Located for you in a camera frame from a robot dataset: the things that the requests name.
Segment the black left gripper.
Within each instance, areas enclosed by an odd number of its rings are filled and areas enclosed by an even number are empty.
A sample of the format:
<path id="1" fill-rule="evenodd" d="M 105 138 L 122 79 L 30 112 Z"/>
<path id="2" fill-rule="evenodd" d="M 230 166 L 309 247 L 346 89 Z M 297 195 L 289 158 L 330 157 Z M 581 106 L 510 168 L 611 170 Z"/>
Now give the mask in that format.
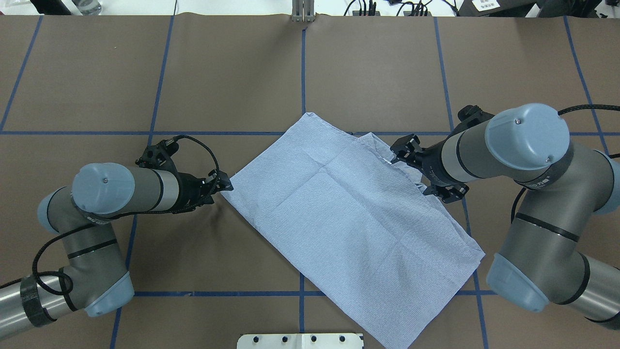
<path id="1" fill-rule="evenodd" d="M 229 175 L 221 170 L 212 170 L 207 178 L 198 178 L 188 173 L 178 175 L 179 197 L 175 203 L 176 208 L 186 208 L 193 204 L 213 204 L 211 195 L 234 190 Z"/>

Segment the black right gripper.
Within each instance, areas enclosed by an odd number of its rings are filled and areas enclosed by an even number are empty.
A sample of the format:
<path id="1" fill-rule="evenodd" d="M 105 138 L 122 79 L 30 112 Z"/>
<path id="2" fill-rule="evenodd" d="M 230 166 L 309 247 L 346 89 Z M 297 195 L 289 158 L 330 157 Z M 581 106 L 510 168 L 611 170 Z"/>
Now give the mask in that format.
<path id="1" fill-rule="evenodd" d="M 390 163 L 404 162 L 412 168 L 421 168 L 421 172 L 430 181 L 423 195 L 438 197 L 443 203 L 461 201 L 469 187 L 448 174 L 441 157 L 442 149 L 442 143 L 423 148 L 419 137 L 409 134 L 397 139 L 390 147 L 393 153 Z"/>

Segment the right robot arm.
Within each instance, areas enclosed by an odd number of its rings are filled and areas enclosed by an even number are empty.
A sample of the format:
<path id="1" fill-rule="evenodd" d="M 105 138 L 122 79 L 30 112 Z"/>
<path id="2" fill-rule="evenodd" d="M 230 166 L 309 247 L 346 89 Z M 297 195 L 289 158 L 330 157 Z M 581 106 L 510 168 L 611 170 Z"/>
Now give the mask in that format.
<path id="1" fill-rule="evenodd" d="M 604 328 L 619 329 L 619 269 L 576 246 L 593 215 L 619 208 L 619 163 L 572 141 L 563 115 L 606 104 L 557 111 L 541 103 L 493 114 L 469 105 L 441 142 L 420 145 L 415 134 L 390 147 L 392 162 L 416 168 L 430 181 L 425 196 L 444 203 L 464 198 L 468 183 L 505 176 L 521 186 L 509 234 L 495 254 L 487 284 L 531 312 L 549 303 L 569 307 Z"/>

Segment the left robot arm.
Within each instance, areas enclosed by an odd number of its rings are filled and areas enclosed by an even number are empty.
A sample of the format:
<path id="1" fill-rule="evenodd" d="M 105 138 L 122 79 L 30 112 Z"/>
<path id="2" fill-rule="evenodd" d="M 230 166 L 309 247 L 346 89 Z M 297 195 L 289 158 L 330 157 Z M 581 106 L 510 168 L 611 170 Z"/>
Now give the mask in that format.
<path id="1" fill-rule="evenodd" d="M 38 250 L 31 273 L 1 288 L 1 338 L 56 322 L 72 312 L 99 317 L 131 301 L 134 287 L 113 221 L 191 212 L 231 191 L 225 172 L 195 177 L 171 169 L 92 163 L 38 206 L 54 237 Z"/>

